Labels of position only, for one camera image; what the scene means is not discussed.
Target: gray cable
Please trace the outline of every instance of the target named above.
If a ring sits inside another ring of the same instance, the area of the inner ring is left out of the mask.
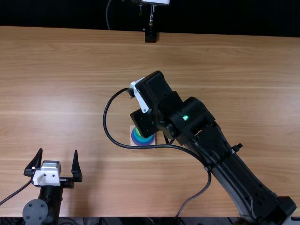
[[[111,2],[112,2],[112,0],[108,0],[106,9],[105,9],[105,19],[106,19],[106,25],[107,25],[108,30],[111,29],[108,24],[108,8],[109,8],[109,5],[111,4]]]

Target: black background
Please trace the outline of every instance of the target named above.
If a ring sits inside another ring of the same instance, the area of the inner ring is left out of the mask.
[[[0,25],[107,29],[107,0],[1,0]],[[141,31],[149,19],[129,0],[112,0],[112,30]],[[300,36],[300,0],[171,0],[157,7],[160,32]]]

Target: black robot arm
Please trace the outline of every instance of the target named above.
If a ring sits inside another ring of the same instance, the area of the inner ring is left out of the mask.
[[[74,188],[75,182],[83,180],[77,150],[74,152],[72,177],[60,177],[60,162],[43,161],[42,163],[42,154],[43,150],[39,149],[24,170],[24,175],[31,178],[33,185],[41,188],[38,199],[31,200],[23,209],[26,225],[56,225],[63,189]]]
[[[230,146],[215,118],[194,97],[182,101],[160,71],[131,84],[141,109],[130,114],[142,136],[163,131],[198,154],[248,224],[281,225],[296,210],[290,197],[277,197],[264,186]]]

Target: black cable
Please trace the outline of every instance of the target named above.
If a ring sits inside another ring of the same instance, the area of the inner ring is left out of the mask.
[[[203,194],[203,193],[208,189],[208,187],[210,186],[210,183],[211,183],[211,173],[210,173],[210,171],[207,171],[207,174],[208,174],[208,180],[207,180],[207,183],[206,183],[206,185],[204,186],[204,188],[203,188],[201,191],[199,191],[197,194],[195,194],[195,195],[193,195],[192,197],[188,198],[188,199],[182,204],[182,206],[181,206],[181,208],[179,209],[179,211],[178,211],[176,217],[178,217],[178,216],[180,215],[181,211],[182,211],[183,208],[186,206],[186,204],[188,204],[189,201],[191,201],[191,200],[195,199],[196,197],[198,197],[199,195]]]
[[[227,219],[229,220],[229,222],[230,222],[231,224],[233,224],[233,221],[230,219],[230,217],[227,217]]]
[[[112,0],[108,0],[107,5],[106,5],[106,9],[105,9],[105,20],[106,20],[106,25],[107,25],[108,30],[111,29],[110,26],[109,26],[109,22],[108,22],[108,8],[109,8],[111,2],[112,2]]]
[[[23,191],[26,187],[28,187],[28,185],[31,184],[31,180],[29,180],[23,187],[21,187],[19,190],[15,191],[14,193],[12,193],[10,196],[6,197],[5,199],[3,199],[0,202],[0,206],[5,203],[6,201],[8,201],[9,199],[11,199],[12,197],[14,197],[16,194],[20,193],[21,191]]]
[[[186,223],[183,221],[183,219],[181,219],[180,217],[179,217],[179,221],[183,224],[183,225],[186,225]]]
[[[4,218],[8,222],[9,225],[12,225],[11,222],[6,217],[4,217]]]
[[[69,220],[71,220],[73,223],[75,223],[75,225],[77,225],[76,221],[73,220],[73,219],[71,219],[71,218],[69,218],[69,217],[62,217],[62,219],[69,219]]]
[[[103,222],[104,222],[106,225],[108,225],[107,222],[105,221],[105,219],[104,219],[103,217],[101,218],[101,220],[103,220]]]
[[[205,166],[204,162],[202,161],[202,159],[195,153],[191,152],[188,149],[185,149],[183,147],[180,146],[176,146],[176,145],[168,145],[168,144],[159,144],[159,145],[150,145],[150,146],[130,146],[130,145],[125,145],[122,144],[118,141],[116,141],[115,139],[113,139],[113,137],[109,134],[108,130],[107,130],[107,125],[106,125],[106,116],[107,116],[107,112],[109,109],[109,106],[111,105],[112,101],[121,93],[123,92],[133,92],[133,90],[131,88],[123,88],[121,90],[119,90],[117,93],[115,93],[108,101],[105,109],[104,109],[104,113],[103,113],[103,129],[104,132],[106,134],[106,136],[108,137],[109,140],[111,140],[112,143],[114,143],[115,145],[125,148],[125,149],[158,149],[158,148],[173,148],[173,149],[178,149],[181,151],[184,151],[188,154],[190,154],[191,156],[195,157],[203,166]],[[181,213],[181,211],[183,210],[184,206],[191,200],[195,199],[196,197],[198,197],[199,195],[201,195],[204,191],[206,191],[206,189],[210,186],[210,182],[211,182],[211,173],[210,171],[207,171],[207,175],[208,175],[208,180],[207,180],[207,184],[205,185],[205,187],[199,191],[197,194],[193,195],[192,197],[188,198],[183,205],[181,206],[180,210],[178,211],[176,217],[179,216],[179,214]]]

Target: green led light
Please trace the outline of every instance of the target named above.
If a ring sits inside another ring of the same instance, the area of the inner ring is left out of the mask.
[[[182,118],[184,121],[188,120],[188,116],[183,116]]]

